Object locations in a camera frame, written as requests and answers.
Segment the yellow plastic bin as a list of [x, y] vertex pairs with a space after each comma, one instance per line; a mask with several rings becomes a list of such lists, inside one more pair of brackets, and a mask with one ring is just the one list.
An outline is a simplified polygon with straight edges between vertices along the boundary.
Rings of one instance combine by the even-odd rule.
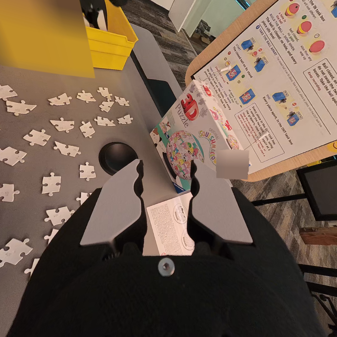
[[94, 68], [122, 70], [138, 37], [121, 7], [106, 3], [106, 8], [107, 30], [85, 25], [92, 64]]

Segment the wooden easel board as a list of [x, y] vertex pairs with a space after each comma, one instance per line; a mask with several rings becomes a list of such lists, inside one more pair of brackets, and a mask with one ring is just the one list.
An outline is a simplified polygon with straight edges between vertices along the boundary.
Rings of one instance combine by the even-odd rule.
[[[194, 73], [211, 61], [211, 59], [216, 57], [218, 53], [220, 53], [238, 35], [240, 35], [247, 27], [257, 20], [257, 18], [275, 2], [276, 0], [255, 1], [233, 23], [231, 23], [225, 31], [223, 31], [211, 44], [209, 44], [198, 56], [196, 56], [186, 71], [186, 86], [191, 83]], [[301, 166], [336, 155], [336, 150], [337, 142], [334, 141], [249, 174], [248, 179], [243, 179], [243, 181], [257, 182], [287, 171], [295, 170]]]

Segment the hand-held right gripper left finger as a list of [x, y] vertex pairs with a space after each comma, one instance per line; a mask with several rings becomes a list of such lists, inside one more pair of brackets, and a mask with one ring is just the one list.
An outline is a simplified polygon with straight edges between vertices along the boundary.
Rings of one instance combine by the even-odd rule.
[[113, 175], [102, 187], [80, 246], [107, 245], [121, 255], [132, 245], [143, 255], [147, 217], [142, 199], [144, 164], [135, 159]]

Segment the white printed leaflet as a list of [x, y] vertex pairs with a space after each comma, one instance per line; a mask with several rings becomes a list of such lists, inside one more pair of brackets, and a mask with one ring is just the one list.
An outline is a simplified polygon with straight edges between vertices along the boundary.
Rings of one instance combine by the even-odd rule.
[[160, 256], [185, 255], [194, 251], [187, 233], [190, 192], [146, 208]]

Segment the colourful puzzle box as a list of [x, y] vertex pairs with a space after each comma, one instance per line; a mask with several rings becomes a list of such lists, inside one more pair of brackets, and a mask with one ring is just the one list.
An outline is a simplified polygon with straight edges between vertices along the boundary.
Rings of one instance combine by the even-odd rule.
[[192, 80], [150, 137], [178, 194], [189, 191], [192, 160], [216, 170], [217, 150], [244, 150], [211, 85]]

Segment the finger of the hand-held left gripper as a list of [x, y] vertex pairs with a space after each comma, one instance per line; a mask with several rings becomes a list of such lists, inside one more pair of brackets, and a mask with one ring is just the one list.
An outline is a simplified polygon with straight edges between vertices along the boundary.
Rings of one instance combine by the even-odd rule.
[[96, 12], [93, 9], [82, 9], [82, 14], [85, 19], [85, 25], [88, 27], [96, 27]]
[[107, 30], [107, 8], [105, 5], [97, 5], [95, 8], [97, 12], [96, 26], [99, 30]]

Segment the wooden bench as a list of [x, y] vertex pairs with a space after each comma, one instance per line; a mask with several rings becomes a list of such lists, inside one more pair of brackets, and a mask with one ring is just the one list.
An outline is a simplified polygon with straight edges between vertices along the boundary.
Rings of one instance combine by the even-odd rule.
[[300, 228], [300, 237], [306, 245], [337, 245], [337, 227]]

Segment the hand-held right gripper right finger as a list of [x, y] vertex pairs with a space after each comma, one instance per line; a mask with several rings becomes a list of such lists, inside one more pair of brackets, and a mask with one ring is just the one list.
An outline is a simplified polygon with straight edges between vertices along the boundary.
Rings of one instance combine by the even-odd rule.
[[196, 159], [191, 162], [191, 194], [188, 208], [188, 235], [208, 244], [220, 255], [228, 243], [252, 245], [253, 239], [234, 196], [233, 187]]

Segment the spread of white jigsaw pieces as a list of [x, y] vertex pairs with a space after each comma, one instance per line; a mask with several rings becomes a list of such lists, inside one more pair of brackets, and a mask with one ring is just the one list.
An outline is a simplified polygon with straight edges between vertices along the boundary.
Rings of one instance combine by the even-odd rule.
[[38, 243], [34, 259], [25, 261], [32, 266], [24, 273], [32, 274], [42, 254], [42, 235], [50, 243], [74, 214], [68, 197], [76, 196], [82, 204], [90, 196], [80, 191], [78, 179], [96, 177], [98, 164], [89, 158], [96, 152], [83, 141], [95, 133], [91, 122], [107, 128], [117, 121], [99, 116], [74, 121], [74, 112], [59, 108], [56, 113], [56, 106], [74, 109], [66, 93], [48, 99], [49, 108], [39, 106], [35, 112], [36, 104], [19, 100], [11, 85], [1, 84], [1, 95], [6, 104], [1, 115], [1, 284], [9, 285], [23, 280], [23, 265], [17, 264]]

